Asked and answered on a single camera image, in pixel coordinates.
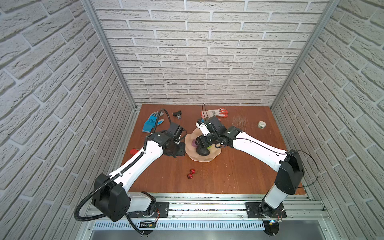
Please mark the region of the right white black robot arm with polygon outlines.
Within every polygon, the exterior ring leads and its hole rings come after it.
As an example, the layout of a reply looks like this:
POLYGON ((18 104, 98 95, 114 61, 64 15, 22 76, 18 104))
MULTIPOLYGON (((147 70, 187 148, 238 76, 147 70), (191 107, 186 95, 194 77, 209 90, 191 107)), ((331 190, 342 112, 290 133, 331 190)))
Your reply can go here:
POLYGON ((253 156, 277 172, 275 182, 258 210, 263 217, 282 217, 283 201, 296 193, 305 173, 298 151, 274 148, 234 126, 227 129, 217 117, 199 119, 196 126, 202 132, 196 138, 199 155, 206 155, 211 145, 217 149, 230 147, 253 156))

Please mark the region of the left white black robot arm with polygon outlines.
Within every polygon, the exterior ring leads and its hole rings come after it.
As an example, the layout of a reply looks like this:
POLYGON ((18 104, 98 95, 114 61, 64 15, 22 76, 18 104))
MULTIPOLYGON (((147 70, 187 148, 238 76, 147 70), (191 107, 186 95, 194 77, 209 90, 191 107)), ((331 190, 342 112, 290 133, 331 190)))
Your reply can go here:
POLYGON ((92 196, 92 204, 113 222, 133 212, 152 216, 156 198, 147 192, 129 190, 144 170, 161 156, 176 158, 185 155, 184 131, 180 125, 171 123, 168 130, 147 136, 143 147, 124 165, 107 176, 101 174, 96 178, 94 187, 100 190, 92 196))

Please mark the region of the dark green avocado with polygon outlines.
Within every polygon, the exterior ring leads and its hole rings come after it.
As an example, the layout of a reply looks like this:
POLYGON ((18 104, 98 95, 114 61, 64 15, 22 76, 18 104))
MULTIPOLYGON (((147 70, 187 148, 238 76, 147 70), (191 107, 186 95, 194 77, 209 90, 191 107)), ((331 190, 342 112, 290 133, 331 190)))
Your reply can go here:
POLYGON ((208 156, 210 154, 210 150, 208 150, 207 148, 204 148, 202 146, 198 146, 196 148, 196 152, 200 156, 208 156))

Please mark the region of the red cherries pair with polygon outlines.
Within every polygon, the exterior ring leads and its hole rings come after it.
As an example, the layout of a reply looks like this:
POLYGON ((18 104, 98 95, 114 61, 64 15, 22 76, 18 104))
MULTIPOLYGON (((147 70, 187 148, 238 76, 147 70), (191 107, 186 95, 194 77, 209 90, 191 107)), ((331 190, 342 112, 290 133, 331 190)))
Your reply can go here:
POLYGON ((195 169, 190 169, 190 172, 187 174, 187 178, 188 179, 193 179, 195 173, 196 173, 195 169))

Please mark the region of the purple fig fruit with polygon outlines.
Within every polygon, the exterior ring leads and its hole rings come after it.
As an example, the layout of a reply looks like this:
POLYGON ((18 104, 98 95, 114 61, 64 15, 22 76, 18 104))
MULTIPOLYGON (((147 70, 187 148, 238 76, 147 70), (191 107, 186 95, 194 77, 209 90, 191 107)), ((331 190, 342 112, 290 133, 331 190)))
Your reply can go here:
POLYGON ((196 142, 195 142, 195 141, 192 141, 190 145, 191 145, 193 148, 197 148, 197 145, 196 145, 196 142))

